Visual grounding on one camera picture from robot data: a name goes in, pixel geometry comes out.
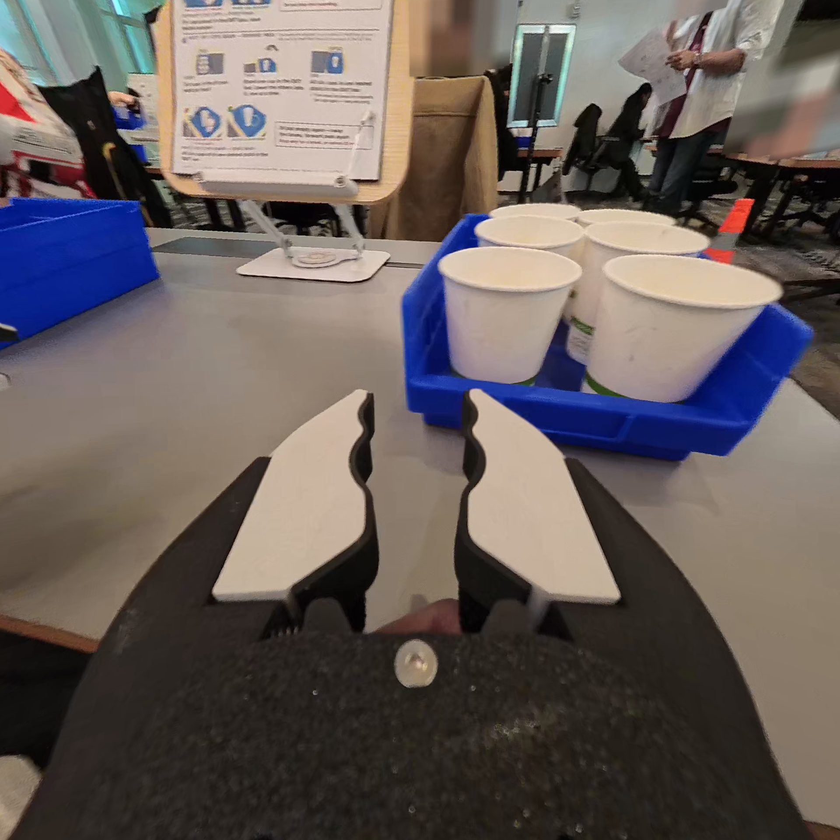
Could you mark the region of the wooden office desk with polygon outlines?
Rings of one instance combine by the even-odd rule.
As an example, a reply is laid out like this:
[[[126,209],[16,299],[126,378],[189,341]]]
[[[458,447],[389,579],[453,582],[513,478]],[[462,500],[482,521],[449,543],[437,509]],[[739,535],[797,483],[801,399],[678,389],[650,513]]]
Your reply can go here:
[[[808,221],[822,225],[830,238],[838,241],[838,212],[823,217],[810,207],[790,213],[798,196],[815,199],[815,206],[838,202],[839,160],[831,157],[794,156],[774,159],[744,153],[723,152],[734,171],[744,170],[753,176],[746,197],[752,206],[744,225],[745,238],[770,239],[785,222],[803,225]]]

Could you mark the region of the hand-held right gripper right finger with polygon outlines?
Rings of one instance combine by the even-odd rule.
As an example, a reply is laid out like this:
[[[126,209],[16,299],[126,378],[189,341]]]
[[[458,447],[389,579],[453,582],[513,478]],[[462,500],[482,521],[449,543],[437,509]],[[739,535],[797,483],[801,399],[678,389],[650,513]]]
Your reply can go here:
[[[622,593],[564,453],[478,388],[464,394],[455,573],[467,634],[582,634]]]

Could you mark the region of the black jacket yellow trim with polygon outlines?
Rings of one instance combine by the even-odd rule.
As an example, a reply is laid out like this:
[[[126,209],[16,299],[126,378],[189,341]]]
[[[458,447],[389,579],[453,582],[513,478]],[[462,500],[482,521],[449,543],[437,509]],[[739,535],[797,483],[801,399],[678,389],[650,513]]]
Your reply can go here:
[[[87,183],[101,200],[132,201],[152,228],[172,228],[172,216],[140,158],[119,133],[99,66],[66,86],[39,87],[47,104],[75,134]]]

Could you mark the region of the cluster of white cups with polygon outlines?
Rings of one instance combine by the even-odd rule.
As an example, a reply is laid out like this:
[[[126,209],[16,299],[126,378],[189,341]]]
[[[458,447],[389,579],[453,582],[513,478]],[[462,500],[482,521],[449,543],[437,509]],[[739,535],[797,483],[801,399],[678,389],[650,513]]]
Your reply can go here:
[[[520,384],[542,368],[572,291],[570,323],[587,333],[583,392],[678,404],[768,306],[775,280],[700,255],[698,232],[637,222],[584,230],[580,264],[545,249],[480,244],[440,258],[450,368],[465,379]]]

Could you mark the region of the white red printed garment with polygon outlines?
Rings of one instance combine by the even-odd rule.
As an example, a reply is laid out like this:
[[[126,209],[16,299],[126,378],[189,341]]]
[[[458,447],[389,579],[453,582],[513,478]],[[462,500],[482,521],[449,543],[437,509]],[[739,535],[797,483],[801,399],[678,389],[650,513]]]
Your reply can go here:
[[[93,199],[77,136],[1,51],[1,197]]]

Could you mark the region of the teal framed board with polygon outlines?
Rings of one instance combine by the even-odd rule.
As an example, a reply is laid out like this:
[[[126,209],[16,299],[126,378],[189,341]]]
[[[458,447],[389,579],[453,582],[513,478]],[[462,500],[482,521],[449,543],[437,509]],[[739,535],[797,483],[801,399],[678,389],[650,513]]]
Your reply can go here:
[[[520,24],[512,49],[507,126],[556,128],[576,37],[573,24]]]

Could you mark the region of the white cloth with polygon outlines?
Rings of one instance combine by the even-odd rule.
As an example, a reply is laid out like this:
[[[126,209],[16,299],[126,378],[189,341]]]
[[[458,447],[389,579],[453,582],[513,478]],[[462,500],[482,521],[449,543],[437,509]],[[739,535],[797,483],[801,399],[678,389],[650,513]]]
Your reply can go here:
[[[1,839],[14,833],[41,782],[41,771],[22,755],[1,756]]]

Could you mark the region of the printed instruction sheet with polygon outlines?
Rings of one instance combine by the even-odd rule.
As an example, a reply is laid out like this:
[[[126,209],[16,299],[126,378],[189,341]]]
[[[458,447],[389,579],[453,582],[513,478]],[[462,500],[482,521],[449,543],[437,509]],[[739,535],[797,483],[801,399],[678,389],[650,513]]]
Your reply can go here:
[[[172,170],[378,180],[393,2],[170,2]]]

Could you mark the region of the blue plastic bin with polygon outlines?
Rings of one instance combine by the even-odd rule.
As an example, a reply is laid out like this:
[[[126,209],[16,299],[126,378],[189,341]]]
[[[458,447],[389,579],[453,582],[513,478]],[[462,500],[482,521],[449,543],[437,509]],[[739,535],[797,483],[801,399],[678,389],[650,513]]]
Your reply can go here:
[[[1,321],[27,340],[159,277],[140,203],[12,197],[1,209]]]
[[[692,454],[726,456],[751,434],[783,381],[791,375],[814,331],[775,303],[677,406],[582,393],[584,368],[561,346],[559,326],[534,384],[466,380],[451,369],[444,279],[438,261],[477,247],[487,214],[468,213],[448,233],[402,298],[406,405],[426,424],[460,429],[463,394],[487,391],[559,446],[682,461]]]

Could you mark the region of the white paper sheet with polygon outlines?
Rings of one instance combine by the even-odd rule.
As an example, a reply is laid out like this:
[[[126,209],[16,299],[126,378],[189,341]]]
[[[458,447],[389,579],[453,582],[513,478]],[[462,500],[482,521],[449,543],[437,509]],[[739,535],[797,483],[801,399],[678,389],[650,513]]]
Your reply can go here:
[[[684,71],[669,66],[670,48],[662,29],[654,28],[630,48],[618,64],[627,73],[644,79],[662,104],[686,95]]]

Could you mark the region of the beige hanging coat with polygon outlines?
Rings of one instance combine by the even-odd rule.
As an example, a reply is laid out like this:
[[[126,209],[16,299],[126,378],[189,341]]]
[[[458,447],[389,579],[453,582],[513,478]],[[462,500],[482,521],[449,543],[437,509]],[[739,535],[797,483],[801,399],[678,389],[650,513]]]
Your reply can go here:
[[[495,102],[486,77],[418,79],[406,178],[372,205],[373,239],[442,242],[468,214],[497,208]]]

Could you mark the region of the orange traffic cone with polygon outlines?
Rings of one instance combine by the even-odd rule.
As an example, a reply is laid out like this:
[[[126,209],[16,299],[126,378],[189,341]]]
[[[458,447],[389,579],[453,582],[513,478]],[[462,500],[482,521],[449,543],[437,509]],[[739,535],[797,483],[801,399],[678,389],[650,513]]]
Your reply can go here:
[[[740,198],[732,206],[731,211],[713,235],[709,246],[701,253],[701,257],[723,265],[733,263],[739,239],[747,227],[753,210],[754,199]]]

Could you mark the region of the black hanging jacket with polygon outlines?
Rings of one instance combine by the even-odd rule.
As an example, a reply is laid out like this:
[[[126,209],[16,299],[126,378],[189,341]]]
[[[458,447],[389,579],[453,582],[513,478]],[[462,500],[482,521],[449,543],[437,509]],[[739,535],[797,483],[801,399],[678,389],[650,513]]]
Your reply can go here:
[[[575,168],[589,166],[597,151],[597,131],[602,109],[595,103],[588,104],[574,121],[574,136],[563,158],[563,175],[569,175]]]

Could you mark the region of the small wooden side desk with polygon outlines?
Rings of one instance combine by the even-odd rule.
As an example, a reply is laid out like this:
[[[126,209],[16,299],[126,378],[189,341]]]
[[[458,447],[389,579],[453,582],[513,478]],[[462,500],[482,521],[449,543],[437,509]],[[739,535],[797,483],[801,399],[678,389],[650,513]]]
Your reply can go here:
[[[545,197],[551,198],[562,186],[557,178],[562,177],[563,148],[536,149],[518,152],[518,172],[521,174],[518,189],[518,204],[525,204]]]

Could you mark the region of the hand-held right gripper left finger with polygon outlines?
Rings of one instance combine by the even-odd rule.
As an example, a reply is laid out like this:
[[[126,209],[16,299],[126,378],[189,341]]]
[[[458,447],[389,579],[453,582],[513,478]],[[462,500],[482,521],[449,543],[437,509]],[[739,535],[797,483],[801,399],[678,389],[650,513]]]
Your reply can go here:
[[[282,604],[302,625],[315,602],[333,600],[362,633],[379,570],[373,471],[375,398],[355,390],[270,454],[217,580],[220,603]]]

